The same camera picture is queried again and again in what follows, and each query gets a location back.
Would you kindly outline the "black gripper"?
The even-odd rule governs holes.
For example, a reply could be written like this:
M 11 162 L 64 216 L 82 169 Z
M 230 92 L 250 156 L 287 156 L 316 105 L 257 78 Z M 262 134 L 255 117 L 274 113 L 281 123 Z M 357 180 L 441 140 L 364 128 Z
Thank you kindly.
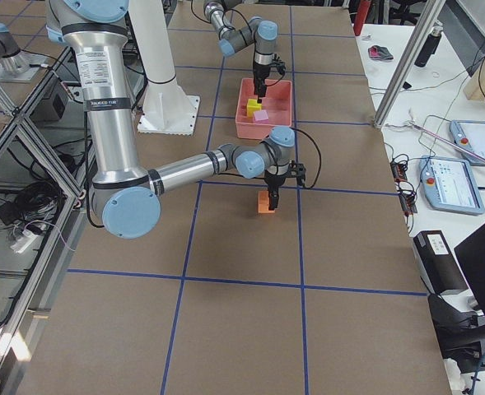
M 269 172 L 264 173 L 264 182 L 268 186 L 268 209 L 275 211 L 279 203 L 278 189 L 286 182 L 285 174 L 272 174 Z
M 254 94 L 257 102 L 261 103 L 266 96 L 266 84 L 265 80 L 269 76 L 269 65 L 263 65 L 260 63 L 253 64 L 253 80 L 254 80 Z

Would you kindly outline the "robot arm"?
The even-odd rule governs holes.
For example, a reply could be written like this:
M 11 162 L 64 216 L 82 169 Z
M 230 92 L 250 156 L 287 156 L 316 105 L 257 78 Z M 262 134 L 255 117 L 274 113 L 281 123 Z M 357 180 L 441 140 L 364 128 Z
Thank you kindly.
M 166 18 L 158 1 L 49 1 L 51 40 L 74 54 L 95 148 L 97 170 L 89 208 L 121 239 L 149 233 L 161 215 L 160 196 L 229 169 L 263 176 L 271 208 L 292 168 L 295 133 L 274 126 L 252 146 L 227 143 L 162 166 L 142 161 L 154 136 L 194 132 L 200 99 L 177 81 Z
M 276 53 L 278 26 L 274 21 L 264 20 L 254 16 L 247 20 L 243 15 L 245 26 L 235 28 L 226 16 L 228 12 L 236 12 L 236 7 L 242 1 L 205 1 L 203 14 L 207 23 L 212 25 L 218 34 L 219 48 L 225 58 L 233 56 L 249 46 L 254 46 L 253 83 L 254 95 L 261 103 L 267 94 L 269 84 L 267 79 L 274 67 L 284 77 L 285 63 Z

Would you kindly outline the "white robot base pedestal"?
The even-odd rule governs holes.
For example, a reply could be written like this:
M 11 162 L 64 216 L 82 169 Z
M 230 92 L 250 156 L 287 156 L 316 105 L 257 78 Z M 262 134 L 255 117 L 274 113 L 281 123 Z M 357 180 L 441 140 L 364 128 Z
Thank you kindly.
M 128 14 L 147 77 L 138 131 L 193 134 L 200 98 L 177 82 L 162 2 L 131 0 Z

